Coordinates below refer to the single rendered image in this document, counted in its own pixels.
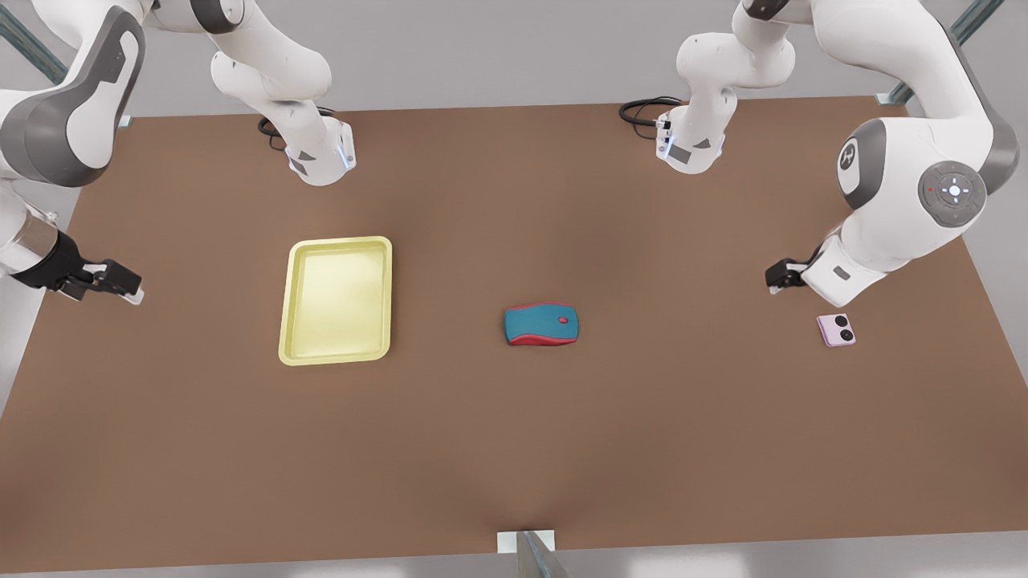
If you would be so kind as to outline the pink flip phone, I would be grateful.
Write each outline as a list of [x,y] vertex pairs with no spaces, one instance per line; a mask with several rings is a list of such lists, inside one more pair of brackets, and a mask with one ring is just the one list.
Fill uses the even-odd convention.
[[837,312],[832,315],[819,315],[816,318],[818,328],[827,347],[836,348],[844,345],[855,344],[855,334],[851,327],[851,320],[844,312]]

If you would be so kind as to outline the yellow rectangular tray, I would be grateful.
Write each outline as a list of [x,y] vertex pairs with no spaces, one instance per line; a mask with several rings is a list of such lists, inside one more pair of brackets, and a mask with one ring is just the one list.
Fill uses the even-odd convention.
[[379,360],[390,350],[393,245],[382,234],[298,242],[278,356],[287,366]]

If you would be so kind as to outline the silver frame post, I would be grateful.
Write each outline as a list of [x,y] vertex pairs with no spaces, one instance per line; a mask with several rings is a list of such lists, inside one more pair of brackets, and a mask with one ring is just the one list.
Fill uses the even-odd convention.
[[[946,28],[948,40],[955,45],[955,51],[961,52],[961,47],[972,34],[981,29],[988,19],[1006,3],[1007,0],[969,0],[962,14]],[[900,82],[889,92],[876,94],[876,103],[884,107],[906,106],[914,98],[916,92],[906,82]]]
[[153,0],[133,0],[103,8],[100,22],[88,30],[70,67],[56,61],[19,19],[0,7],[0,38],[56,81],[56,87],[26,96],[11,107],[2,127],[5,143],[63,136],[71,127],[73,113],[93,96],[103,96],[112,106],[111,116],[125,120],[125,105],[145,55],[140,20],[150,12]]
[[517,578],[570,578],[570,571],[555,555],[554,530],[500,531],[498,553],[514,553]]

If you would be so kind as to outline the teal and red computer mouse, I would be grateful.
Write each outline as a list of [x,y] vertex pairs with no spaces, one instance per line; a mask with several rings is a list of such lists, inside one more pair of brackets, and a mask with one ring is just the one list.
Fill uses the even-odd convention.
[[504,337],[510,345],[563,345],[579,338],[575,308],[559,301],[507,308],[503,322]]

